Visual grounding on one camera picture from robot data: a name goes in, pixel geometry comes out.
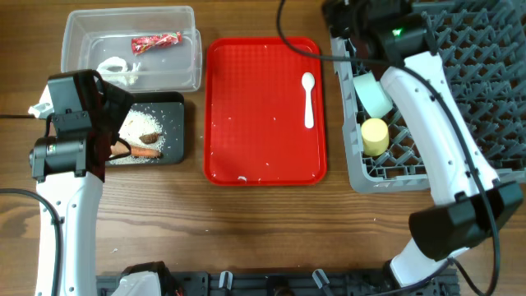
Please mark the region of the white plastic spoon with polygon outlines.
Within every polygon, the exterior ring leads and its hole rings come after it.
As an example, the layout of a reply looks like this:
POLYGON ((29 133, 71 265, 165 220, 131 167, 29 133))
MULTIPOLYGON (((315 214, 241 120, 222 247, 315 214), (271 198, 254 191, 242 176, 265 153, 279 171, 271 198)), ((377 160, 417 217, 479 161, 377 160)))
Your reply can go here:
POLYGON ((305 91, 304 126, 308 129, 312 129, 314 127, 314 113, 311 93, 315 84, 315 77, 310 72, 305 72, 302 75, 302 87, 305 91))

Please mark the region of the yellow plastic cup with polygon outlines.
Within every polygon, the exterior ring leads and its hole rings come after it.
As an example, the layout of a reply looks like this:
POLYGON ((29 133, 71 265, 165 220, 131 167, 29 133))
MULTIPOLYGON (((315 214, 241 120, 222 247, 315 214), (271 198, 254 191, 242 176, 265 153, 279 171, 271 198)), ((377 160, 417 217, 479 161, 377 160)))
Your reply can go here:
POLYGON ((369 118, 361 125, 363 152, 371 157, 382 155, 389 147, 389 130, 380 118, 369 118))

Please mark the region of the brown food scrap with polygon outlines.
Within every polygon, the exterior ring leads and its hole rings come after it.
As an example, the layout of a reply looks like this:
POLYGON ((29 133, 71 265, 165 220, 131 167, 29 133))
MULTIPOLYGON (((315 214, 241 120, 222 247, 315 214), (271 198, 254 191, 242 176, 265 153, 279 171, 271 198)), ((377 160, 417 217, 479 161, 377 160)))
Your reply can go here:
POLYGON ((162 136, 161 133, 153 132, 153 133, 149 133, 149 134, 140 136, 139 140, 145 145, 151 145, 151 144, 156 143, 161 136, 162 136))

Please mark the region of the light green bowl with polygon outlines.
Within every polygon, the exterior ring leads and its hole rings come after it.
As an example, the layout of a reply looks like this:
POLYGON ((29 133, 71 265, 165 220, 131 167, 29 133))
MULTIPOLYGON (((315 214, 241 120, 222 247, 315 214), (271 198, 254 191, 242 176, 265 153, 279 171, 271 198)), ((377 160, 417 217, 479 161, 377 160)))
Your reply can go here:
POLYGON ((355 76, 353 84, 363 108, 371 118, 383 118, 394 107, 391 98, 372 73, 355 76))

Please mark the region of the orange carrot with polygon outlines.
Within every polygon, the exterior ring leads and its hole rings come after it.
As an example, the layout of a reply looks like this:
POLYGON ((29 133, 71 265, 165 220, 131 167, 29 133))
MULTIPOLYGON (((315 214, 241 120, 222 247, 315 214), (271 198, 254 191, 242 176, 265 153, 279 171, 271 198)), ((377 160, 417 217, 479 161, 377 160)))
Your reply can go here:
POLYGON ((127 147, 121 142, 117 142, 115 145, 111 146, 111 152, 112 155, 121 155, 130 152, 131 156, 142 158, 159 158, 162 156, 162 153, 158 150, 143 148, 139 146, 127 147))

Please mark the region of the white cooked rice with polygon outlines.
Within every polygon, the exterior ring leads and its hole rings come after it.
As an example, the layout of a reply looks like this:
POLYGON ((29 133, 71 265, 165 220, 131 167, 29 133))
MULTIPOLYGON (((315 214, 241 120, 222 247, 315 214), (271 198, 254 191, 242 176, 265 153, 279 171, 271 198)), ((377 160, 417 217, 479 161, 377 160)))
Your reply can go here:
POLYGON ((125 164, 145 164, 153 160, 160 160, 163 157, 162 149, 164 148, 165 136, 163 126, 153 115, 144 113, 141 111, 131 110, 124 124, 121 126, 119 131, 119 136, 128 143, 129 146, 139 146, 143 148, 150 148, 153 150, 158 150, 162 153, 162 156, 159 158, 142 158, 131 156, 131 153, 127 157, 122 157, 116 160, 110 160, 111 165, 125 165, 125 164), (145 145, 140 140, 139 137, 145 134, 158 132, 162 136, 159 140, 151 145, 145 145))

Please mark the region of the red snack wrapper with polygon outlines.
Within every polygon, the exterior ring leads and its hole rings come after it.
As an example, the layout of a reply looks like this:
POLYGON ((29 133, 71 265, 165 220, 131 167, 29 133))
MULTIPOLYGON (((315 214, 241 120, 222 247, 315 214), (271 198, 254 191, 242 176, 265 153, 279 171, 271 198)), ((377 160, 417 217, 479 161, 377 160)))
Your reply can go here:
POLYGON ((134 55, 140 55, 149 49, 167 48, 182 41, 180 32, 166 33, 161 35, 150 35, 136 37, 131 40, 131 51, 134 55))

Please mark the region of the white tissue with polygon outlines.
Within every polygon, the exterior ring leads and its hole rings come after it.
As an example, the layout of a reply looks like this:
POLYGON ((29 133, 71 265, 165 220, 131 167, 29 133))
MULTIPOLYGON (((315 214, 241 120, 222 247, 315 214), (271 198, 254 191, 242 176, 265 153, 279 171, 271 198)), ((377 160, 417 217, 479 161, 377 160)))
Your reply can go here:
POLYGON ((131 67, 123 58, 111 57, 98 65, 96 71, 107 82, 120 86, 132 86, 138 80, 141 63, 133 63, 131 67))

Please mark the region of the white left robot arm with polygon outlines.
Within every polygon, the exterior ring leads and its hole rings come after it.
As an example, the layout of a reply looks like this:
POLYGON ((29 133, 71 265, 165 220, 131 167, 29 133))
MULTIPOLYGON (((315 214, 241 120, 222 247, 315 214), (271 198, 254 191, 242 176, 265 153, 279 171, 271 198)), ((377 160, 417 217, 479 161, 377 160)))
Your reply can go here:
POLYGON ((30 152, 40 206, 38 295, 94 295, 95 231, 111 147, 133 104, 95 70, 51 76, 53 111, 30 152))

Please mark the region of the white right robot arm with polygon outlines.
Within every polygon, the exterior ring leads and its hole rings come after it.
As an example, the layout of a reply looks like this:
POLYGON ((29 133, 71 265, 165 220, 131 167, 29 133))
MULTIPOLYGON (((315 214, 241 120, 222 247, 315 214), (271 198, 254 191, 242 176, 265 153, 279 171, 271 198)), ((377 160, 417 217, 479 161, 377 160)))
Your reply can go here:
POLYGON ((341 65, 364 61, 373 72, 363 103, 389 96, 422 158, 434 201, 410 215, 411 240, 389 270, 399 287, 426 282, 459 254, 499 232, 523 201, 477 147, 451 94, 431 27, 408 1, 328 1, 330 33, 348 42, 341 65))

